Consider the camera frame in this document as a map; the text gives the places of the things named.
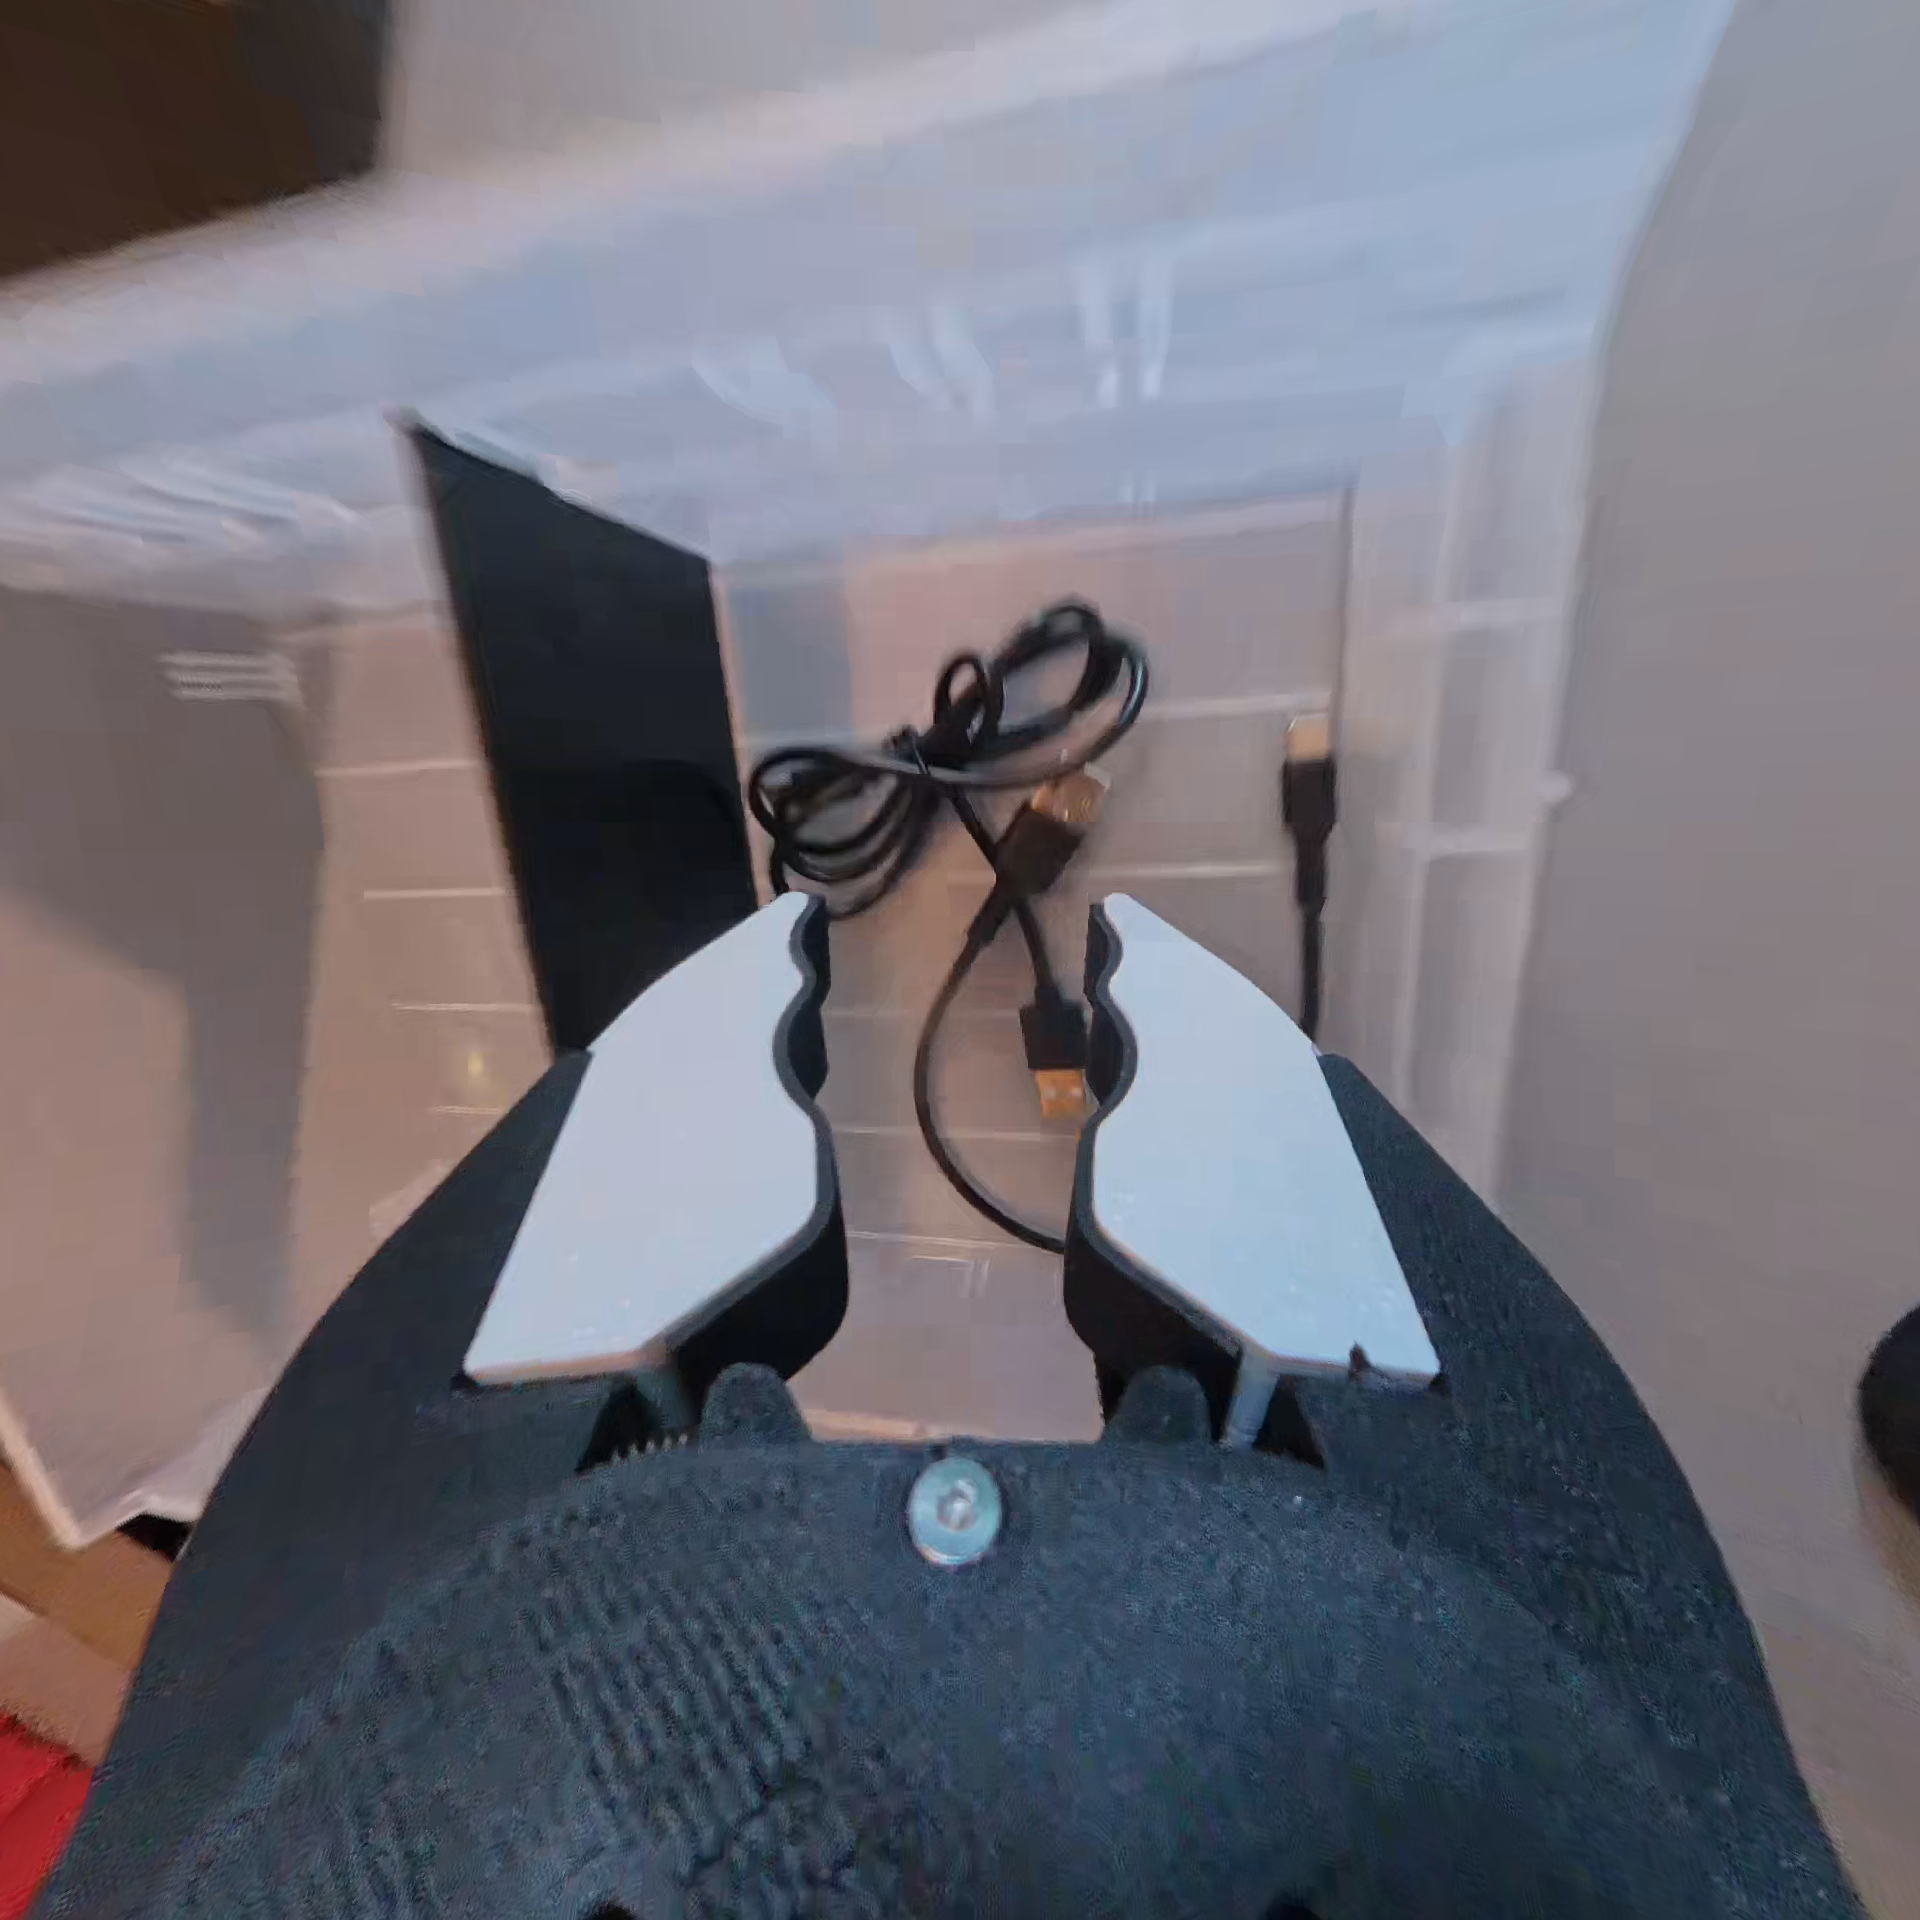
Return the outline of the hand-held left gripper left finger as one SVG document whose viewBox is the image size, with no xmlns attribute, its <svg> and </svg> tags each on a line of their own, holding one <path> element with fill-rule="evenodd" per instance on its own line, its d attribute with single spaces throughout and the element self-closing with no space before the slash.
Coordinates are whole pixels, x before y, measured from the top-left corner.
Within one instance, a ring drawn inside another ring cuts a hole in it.
<svg viewBox="0 0 1920 1920">
<path fill-rule="evenodd" d="M 588 1047 L 461 1379 L 480 1390 L 737 1364 L 789 1383 L 848 1311 L 826 900 L 786 893 L 648 984 Z"/>
</svg>

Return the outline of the black flat device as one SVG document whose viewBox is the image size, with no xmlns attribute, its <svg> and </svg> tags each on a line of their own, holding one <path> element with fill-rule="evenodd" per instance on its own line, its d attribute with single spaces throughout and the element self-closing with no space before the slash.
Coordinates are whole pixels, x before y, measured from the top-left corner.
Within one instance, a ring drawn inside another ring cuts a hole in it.
<svg viewBox="0 0 1920 1920">
<path fill-rule="evenodd" d="M 555 1051 L 760 907 L 709 561 L 413 421 Z"/>
</svg>

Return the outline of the dark ribbed object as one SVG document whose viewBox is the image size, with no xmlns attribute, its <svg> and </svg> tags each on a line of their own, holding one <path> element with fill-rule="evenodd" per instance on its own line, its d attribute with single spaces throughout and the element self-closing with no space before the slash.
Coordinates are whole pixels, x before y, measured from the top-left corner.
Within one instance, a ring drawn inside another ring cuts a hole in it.
<svg viewBox="0 0 1920 1920">
<path fill-rule="evenodd" d="M 1867 1457 L 1889 1494 L 1917 1519 L 1917 1335 L 1914 1305 L 1866 1359 L 1856 1383 L 1856 1419 Z"/>
</svg>

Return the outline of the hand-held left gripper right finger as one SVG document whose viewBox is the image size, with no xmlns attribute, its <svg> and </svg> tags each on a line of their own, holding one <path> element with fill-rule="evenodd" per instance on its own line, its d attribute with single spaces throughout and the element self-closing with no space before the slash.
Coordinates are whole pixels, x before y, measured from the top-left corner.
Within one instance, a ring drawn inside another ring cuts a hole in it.
<svg viewBox="0 0 1920 1920">
<path fill-rule="evenodd" d="M 1308 1388 L 1427 1391 L 1443 1361 L 1293 1017 L 1126 893 L 1088 909 L 1086 989 L 1065 1317 L 1102 1414 L 1164 1369 L 1218 1447 L 1322 1454 Z"/>
</svg>

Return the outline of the clear plastic bin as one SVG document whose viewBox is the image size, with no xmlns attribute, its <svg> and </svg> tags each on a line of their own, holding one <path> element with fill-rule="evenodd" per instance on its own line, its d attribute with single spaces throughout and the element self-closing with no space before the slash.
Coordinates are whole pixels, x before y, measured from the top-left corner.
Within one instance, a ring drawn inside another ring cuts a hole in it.
<svg viewBox="0 0 1920 1920">
<path fill-rule="evenodd" d="M 1488 1183 L 1601 343 L 1733 5 L 1116 5 L 5 288 L 5 1463 L 192 1519 L 550 1054 L 461 635 L 718 772 L 922 720 L 1078 597 L 1152 660 L 1046 902 L 1276 997 L 1283 729 L 1353 753 L 1329 1035 Z"/>
</svg>

